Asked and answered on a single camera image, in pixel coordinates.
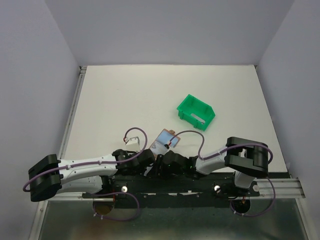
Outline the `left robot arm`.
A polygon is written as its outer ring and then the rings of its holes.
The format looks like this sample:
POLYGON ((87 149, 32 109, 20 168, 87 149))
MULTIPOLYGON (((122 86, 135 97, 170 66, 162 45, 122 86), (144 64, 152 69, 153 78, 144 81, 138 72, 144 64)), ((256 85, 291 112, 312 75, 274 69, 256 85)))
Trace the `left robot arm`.
POLYGON ((58 159, 56 154, 50 154, 29 169, 29 181, 23 191, 30 194, 32 202, 73 192, 104 198, 112 190, 110 178, 143 175, 155 161, 150 149, 140 152, 118 149, 111 154, 80 160, 58 159))

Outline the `silver VIP credit card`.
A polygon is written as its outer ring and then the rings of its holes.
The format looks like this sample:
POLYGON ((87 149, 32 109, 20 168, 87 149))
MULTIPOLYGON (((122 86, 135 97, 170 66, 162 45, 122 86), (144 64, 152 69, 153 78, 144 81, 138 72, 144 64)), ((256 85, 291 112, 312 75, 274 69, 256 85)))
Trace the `silver VIP credit card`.
POLYGON ((168 150, 163 143, 158 141, 154 141, 149 149, 153 152, 155 156, 164 155, 168 150))

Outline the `green plastic bin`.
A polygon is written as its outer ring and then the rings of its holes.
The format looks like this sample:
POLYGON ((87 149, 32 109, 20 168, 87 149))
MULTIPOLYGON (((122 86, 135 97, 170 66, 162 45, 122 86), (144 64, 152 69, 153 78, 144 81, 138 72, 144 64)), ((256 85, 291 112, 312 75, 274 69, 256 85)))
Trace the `green plastic bin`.
POLYGON ((191 94, 188 94, 176 109, 181 120, 201 131, 205 131, 216 117, 210 105, 191 94))

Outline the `tan leather card holder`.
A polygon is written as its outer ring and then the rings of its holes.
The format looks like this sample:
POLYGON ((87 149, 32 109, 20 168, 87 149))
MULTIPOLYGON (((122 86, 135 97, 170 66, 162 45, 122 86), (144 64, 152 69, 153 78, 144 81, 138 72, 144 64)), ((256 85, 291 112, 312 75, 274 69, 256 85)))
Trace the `tan leather card holder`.
MULTIPOLYGON (((163 129, 160 134, 157 136, 157 138, 154 140, 154 141, 157 141, 157 142, 160 142, 162 144, 166 144, 168 141, 170 141, 170 139, 172 137, 174 137, 176 135, 175 131, 174 130, 167 130, 167 129, 163 129)), ((175 137, 172 141, 171 141, 171 147, 172 148, 175 148, 177 146, 177 144, 179 143, 180 141, 180 137, 177 136, 175 137)))

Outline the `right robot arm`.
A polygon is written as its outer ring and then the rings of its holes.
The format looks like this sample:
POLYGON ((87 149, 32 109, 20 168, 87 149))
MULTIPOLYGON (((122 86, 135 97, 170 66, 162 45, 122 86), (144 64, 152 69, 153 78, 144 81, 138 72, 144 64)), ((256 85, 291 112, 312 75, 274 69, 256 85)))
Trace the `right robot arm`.
POLYGON ((172 150, 159 154, 147 176, 171 179, 184 175, 199 180, 214 171, 231 168, 235 172, 230 191, 241 196, 256 178, 268 177, 273 157, 265 143, 233 136, 227 139, 224 147, 206 156, 185 157, 172 150))

